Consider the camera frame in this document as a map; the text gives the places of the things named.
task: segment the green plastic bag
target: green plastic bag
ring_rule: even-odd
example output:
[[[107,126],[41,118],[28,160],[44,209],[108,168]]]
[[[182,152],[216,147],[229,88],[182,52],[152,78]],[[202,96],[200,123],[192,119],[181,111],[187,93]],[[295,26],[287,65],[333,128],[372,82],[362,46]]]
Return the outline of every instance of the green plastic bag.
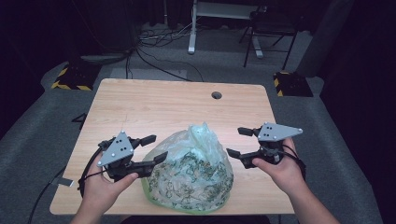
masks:
[[[206,123],[172,134],[143,161],[152,161],[165,151],[166,160],[154,167],[150,177],[142,179],[149,201],[196,215],[213,212],[227,202],[233,168]]]

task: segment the hole in table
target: hole in table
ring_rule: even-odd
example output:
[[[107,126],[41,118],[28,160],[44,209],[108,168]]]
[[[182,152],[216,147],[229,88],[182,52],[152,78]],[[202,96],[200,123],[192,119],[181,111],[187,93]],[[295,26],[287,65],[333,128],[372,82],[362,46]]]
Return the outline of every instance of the hole in table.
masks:
[[[219,99],[221,99],[222,95],[220,92],[214,91],[214,92],[212,92],[212,97],[213,97],[213,99],[219,100]]]

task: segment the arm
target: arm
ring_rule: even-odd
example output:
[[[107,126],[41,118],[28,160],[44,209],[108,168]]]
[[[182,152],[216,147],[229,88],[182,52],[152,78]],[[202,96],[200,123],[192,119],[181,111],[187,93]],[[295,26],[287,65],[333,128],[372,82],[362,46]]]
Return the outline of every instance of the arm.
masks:
[[[283,144],[295,149],[291,138],[285,139]],[[284,157],[278,165],[261,159],[254,159],[253,164],[271,176],[277,186],[289,196],[301,223],[339,223],[306,185],[299,166],[291,158]]]
[[[102,171],[101,167],[96,166],[99,160],[100,156],[96,157],[90,167],[88,175]],[[102,215],[114,204],[119,195],[134,183],[137,178],[137,174],[130,174],[116,183],[110,182],[102,174],[87,178],[85,180],[84,197],[71,223],[100,223]]]

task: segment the silver metal plate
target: silver metal plate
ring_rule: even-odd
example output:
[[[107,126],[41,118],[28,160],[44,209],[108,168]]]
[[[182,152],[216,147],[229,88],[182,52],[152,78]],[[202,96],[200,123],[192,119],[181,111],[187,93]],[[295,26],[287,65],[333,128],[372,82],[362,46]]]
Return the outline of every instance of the silver metal plate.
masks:
[[[259,141],[276,142],[287,137],[293,137],[300,133],[303,133],[303,129],[264,122],[259,136],[257,137],[259,138]]]
[[[111,143],[110,147],[103,153],[101,160],[99,160],[97,166],[105,166],[113,161],[119,161],[127,156],[134,154],[134,149],[128,140],[128,136],[125,131],[121,131],[119,135]]]

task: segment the table leg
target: table leg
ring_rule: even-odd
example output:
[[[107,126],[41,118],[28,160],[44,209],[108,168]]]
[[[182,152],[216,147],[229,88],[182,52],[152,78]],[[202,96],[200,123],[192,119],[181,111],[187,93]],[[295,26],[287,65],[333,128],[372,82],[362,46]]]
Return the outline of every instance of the table leg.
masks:
[[[260,46],[259,39],[257,38],[256,35],[253,36],[252,42],[253,42],[253,48],[254,50],[256,50],[257,58],[263,58],[264,55],[262,54],[262,47]]]
[[[189,54],[195,52],[195,39],[196,39],[196,21],[197,21],[197,0],[194,0],[192,5],[192,25],[190,33]]]

